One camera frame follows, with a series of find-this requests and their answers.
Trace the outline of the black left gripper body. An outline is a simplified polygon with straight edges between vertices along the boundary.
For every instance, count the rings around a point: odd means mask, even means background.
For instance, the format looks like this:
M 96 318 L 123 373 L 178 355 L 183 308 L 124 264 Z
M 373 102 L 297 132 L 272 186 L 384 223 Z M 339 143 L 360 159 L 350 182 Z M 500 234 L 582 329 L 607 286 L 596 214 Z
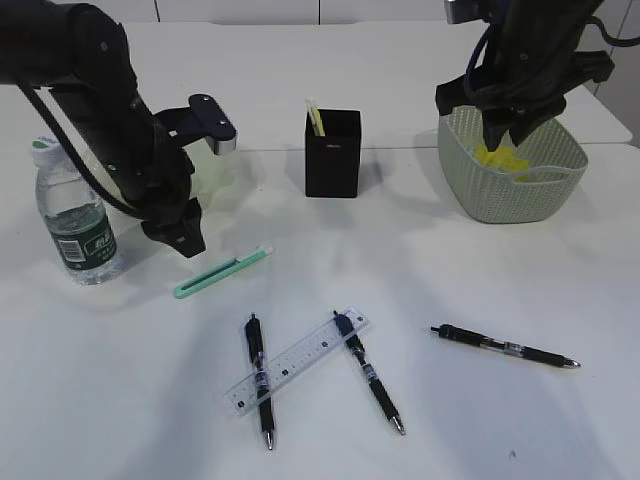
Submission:
M 138 94 L 135 80 L 58 83 L 50 94 L 154 240 L 167 240 L 191 197 L 186 153 Z

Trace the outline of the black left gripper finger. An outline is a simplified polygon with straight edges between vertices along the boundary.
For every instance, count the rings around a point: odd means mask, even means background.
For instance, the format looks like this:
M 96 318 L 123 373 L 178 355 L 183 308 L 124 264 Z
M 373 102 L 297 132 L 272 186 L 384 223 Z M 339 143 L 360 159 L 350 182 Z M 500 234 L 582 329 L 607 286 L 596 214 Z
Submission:
M 202 208 L 197 199 L 190 199 L 179 219 L 165 227 L 168 245 L 185 258 L 192 258 L 206 250 L 201 231 Z

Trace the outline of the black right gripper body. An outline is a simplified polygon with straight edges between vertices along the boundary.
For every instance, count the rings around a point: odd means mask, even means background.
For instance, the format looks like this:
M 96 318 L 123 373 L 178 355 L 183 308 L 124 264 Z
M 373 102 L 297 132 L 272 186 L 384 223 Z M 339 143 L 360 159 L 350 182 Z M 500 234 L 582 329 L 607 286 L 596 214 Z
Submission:
M 458 78 L 436 87 L 439 114 L 462 105 L 480 110 L 541 108 L 579 85 L 609 79 L 604 51 L 578 49 L 599 1 L 486 1 L 487 29 Z

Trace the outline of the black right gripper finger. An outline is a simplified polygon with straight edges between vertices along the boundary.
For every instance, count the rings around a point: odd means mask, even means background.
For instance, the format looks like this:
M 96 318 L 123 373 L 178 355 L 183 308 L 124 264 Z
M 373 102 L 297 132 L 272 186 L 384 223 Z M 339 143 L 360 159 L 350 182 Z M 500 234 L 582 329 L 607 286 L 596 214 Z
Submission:
M 502 139 L 516 125 L 519 115 L 511 108 L 482 111 L 483 139 L 488 151 L 495 151 Z
M 513 125 L 509 128 L 511 142 L 519 146 L 537 128 L 562 114 L 564 110 L 564 104 L 548 104 L 538 109 L 517 113 Z

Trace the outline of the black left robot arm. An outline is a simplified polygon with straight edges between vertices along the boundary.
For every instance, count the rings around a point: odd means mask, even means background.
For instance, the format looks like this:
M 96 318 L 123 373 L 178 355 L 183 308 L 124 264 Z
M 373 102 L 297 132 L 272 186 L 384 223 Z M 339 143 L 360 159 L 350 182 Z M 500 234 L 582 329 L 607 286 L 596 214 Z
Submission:
M 17 86 L 81 177 L 145 235 L 186 258 L 206 249 L 195 167 L 177 125 L 188 108 L 151 112 L 138 91 L 124 27 L 96 6 L 51 1 L 1 4 L 1 81 Z M 49 91 L 118 191 L 91 173 L 37 90 Z

